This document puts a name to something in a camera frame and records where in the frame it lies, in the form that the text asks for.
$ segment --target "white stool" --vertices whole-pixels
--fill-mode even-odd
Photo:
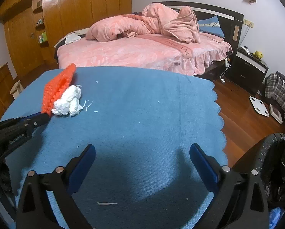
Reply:
[[[24,88],[19,80],[13,85],[12,89],[10,90],[10,94],[13,95],[14,99],[16,99],[23,90]]]

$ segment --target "yellow plush toy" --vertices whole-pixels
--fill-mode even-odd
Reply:
[[[252,53],[257,59],[262,59],[262,57],[264,56],[261,52],[258,52],[258,51],[256,51],[256,52],[254,52],[254,53]]]

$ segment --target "pink duvet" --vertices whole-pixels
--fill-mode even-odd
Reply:
[[[108,42],[120,34],[135,37],[158,33],[174,36],[185,43],[200,43],[199,25],[189,6],[183,6],[178,13],[161,3],[152,3],[141,14],[118,15],[98,21],[88,29],[86,39]]]
[[[186,44],[173,36],[161,34],[138,35],[98,42],[82,38],[60,47],[57,51],[59,67],[75,63],[86,66],[129,66],[160,69],[185,75],[198,75],[213,61],[220,61],[232,52],[231,45],[222,38],[199,33],[200,43]]]

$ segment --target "crumpled tissue paper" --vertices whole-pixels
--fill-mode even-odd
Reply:
[[[81,89],[75,85],[71,85],[62,94],[61,99],[58,99],[53,104],[51,110],[55,115],[67,115],[70,117],[80,113],[83,107],[79,104],[81,98]]]

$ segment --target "black nightstand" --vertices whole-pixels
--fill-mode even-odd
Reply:
[[[238,48],[231,65],[227,78],[255,96],[269,69],[267,64]]]

